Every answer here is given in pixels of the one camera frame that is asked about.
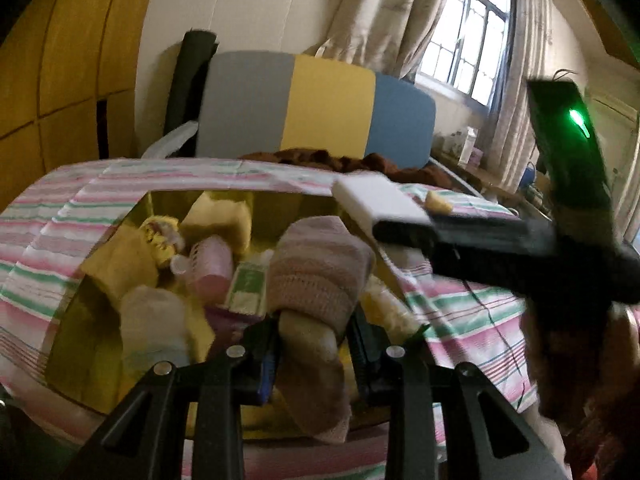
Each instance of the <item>bed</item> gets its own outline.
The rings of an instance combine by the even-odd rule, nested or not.
[[[82,444],[102,416],[61,396],[45,380],[47,358],[60,319],[78,289],[79,265],[146,193],[169,189],[243,189],[330,195],[336,173],[246,160],[185,158],[105,160],[59,168],[27,188],[0,214],[0,381],[44,430]],[[424,198],[429,186],[404,184]],[[458,214],[510,213],[482,198],[438,190]],[[519,411],[532,405],[519,330],[522,300],[494,287],[473,285],[486,308],[455,280],[434,276],[428,261],[385,252],[406,304],[431,327],[426,344],[437,364],[470,361]],[[436,437],[444,459],[442,417]],[[190,476],[186,441],[183,477]],[[380,478],[386,427],[354,432],[348,443],[324,447],[308,440],[247,443],[247,479]]]

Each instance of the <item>pink plastic container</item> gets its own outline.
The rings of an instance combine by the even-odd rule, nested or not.
[[[191,248],[187,286],[204,303],[224,304],[234,275],[231,249],[219,236],[211,236]]]

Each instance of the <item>green light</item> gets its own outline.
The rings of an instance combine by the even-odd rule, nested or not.
[[[587,139],[589,139],[591,136],[587,130],[587,126],[584,124],[584,118],[580,114],[580,112],[578,110],[569,110],[569,117],[571,117],[571,120],[574,123],[580,126],[580,129],[584,133],[584,136],[587,137]]]

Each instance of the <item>white door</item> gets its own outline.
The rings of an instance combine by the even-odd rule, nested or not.
[[[615,208],[634,154],[636,125],[625,115],[595,100],[589,103],[589,113],[602,150]]]

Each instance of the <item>beige curtain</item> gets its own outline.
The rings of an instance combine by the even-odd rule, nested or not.
[[[487,169],[502,186],[516,191],[533,153],[535,140],[529,121],[526,80],[545,75],[551,44],[552,0],[516,0],[511,64],[502,95]]]
[[[424,54],[447,0],[343,0],[316,56],[404,77]]]
[[[627,242],[632,242],[640,229],[640,112],[636,118],[636,142],[630,154],[631,165],[614,212],[616,227]]]

